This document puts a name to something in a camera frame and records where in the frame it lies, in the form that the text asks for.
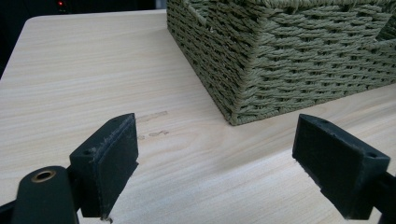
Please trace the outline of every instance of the black object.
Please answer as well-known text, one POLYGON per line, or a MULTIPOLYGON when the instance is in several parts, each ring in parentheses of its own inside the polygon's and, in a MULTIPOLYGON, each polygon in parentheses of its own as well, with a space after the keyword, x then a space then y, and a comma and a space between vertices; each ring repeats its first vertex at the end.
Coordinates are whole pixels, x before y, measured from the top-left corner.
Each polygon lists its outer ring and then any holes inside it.
POLYGON ((390 158, 325 119, 300 115, 292 151, 347 219, 368 219, 375 206, 396 223, 396 178, 390 158))
POLYGON ((108 218, 137 166, 134 114, 109 120, 71 155, 71 165, 49 166, 27 175, 17 200, 0 207, 0 223, 78 223, 108 218))

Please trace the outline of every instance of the screw hole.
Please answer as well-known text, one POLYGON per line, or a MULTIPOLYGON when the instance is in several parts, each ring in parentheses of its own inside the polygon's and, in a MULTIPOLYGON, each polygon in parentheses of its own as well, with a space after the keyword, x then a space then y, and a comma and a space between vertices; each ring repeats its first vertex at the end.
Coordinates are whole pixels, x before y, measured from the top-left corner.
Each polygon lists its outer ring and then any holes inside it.
POLYGON ((368 152, 368 153, 367 153, 367 156, 368 156, 368 157, 371 157, 371 158, 376 158, 376 154, 373 153, 373 152, 368 152))
POLYGON ((42 183, 44 181, 47 181, 51 178, 53 178, 56 175, 56 172, 53 170, 48 170, 48 171, 42 171, 32 178, 32 182, 34 183, 42 183))

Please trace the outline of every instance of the light wood surface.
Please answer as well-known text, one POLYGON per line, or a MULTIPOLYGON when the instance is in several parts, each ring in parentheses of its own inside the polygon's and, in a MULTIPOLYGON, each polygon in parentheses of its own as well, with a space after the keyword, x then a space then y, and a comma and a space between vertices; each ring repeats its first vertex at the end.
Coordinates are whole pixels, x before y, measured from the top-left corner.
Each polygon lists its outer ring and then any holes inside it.
MULTIPOLYGON (((0 204, 25 175, 67 167, 108 119, 135 112, 140 165, 114 223, 347 223, 291 157, 298 115, 396 159, 395 96, 391 85, 232 127, 168 33, 165 11, 31 19, 0 81, 0 204)), ((378 219, 374 210, 348 223, 378 219)))

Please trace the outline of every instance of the dark background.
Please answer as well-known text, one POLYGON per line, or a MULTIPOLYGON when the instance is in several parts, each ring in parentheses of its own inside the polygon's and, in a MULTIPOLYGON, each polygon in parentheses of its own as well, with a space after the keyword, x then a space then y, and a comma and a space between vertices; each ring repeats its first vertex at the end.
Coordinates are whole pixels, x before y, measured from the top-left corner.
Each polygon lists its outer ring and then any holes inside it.
POLYGON ((165 0, 0 0, 0 78, 23 25, 30 18, 165 7, 165 0))

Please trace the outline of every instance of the woven basket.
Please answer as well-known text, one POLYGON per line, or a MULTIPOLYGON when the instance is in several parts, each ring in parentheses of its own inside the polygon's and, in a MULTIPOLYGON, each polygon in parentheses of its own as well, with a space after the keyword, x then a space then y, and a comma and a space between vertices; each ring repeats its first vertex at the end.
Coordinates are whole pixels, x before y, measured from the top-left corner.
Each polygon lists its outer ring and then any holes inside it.
POLYGON ((395 1, 168 0, 167 20, 239 125, 395 83, 395 1))

